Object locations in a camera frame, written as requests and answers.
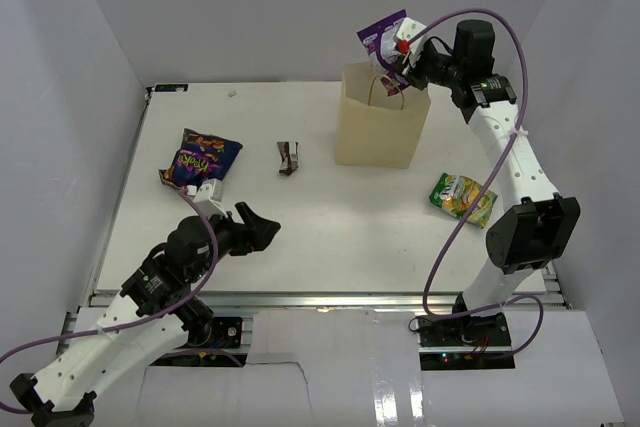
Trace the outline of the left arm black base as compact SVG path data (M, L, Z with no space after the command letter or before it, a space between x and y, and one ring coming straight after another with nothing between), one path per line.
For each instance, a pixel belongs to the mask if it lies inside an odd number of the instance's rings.
M176 358L203 357L212 361L215 351L241 346L243 319L237 316L218 316L197 298L179 307L175 314L188 333L187 341L177 351Z

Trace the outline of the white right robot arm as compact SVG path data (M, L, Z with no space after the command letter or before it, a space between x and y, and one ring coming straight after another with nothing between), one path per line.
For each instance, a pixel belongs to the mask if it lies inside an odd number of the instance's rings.
M493 164L504 207L488 229L488 258L469 287L458 295L451 321L453 337L472 346L484 338L494 315L532 273L559 258L572 235L581 209L548 179L521 126L524 100L509 80L494 71L495 33L490 22L463 20L454 45L437 51L426 27L405 19L396 40L407 57L403 73L416 88L446 87Z

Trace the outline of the purple snack pouch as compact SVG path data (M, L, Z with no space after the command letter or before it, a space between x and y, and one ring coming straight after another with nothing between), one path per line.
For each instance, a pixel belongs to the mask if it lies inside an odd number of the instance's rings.
M399 94L409 86L401 75L390 69L390 66L401 57L396 50L394 36L405 18L406 11L401 9L357 32L357 37L365 48L371 65L377 73L382 75L380 82L388 96Z

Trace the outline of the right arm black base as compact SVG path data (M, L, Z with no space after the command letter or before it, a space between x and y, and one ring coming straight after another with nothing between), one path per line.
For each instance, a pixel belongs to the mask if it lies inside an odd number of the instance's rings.
M511 336L503 314L445 320L419 316L409 321L408 329L418 336L423 372L515 368Z

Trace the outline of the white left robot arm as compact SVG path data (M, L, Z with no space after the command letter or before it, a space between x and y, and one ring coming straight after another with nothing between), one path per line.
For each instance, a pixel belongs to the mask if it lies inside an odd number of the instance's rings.
M170 351L207 345L215 317L197 294L223 257L265 250L281 226L246 203L240 216L197 209L154 247L87 331L36 373L22 373L10 389L35 426L88 426L94 404L118 379Z

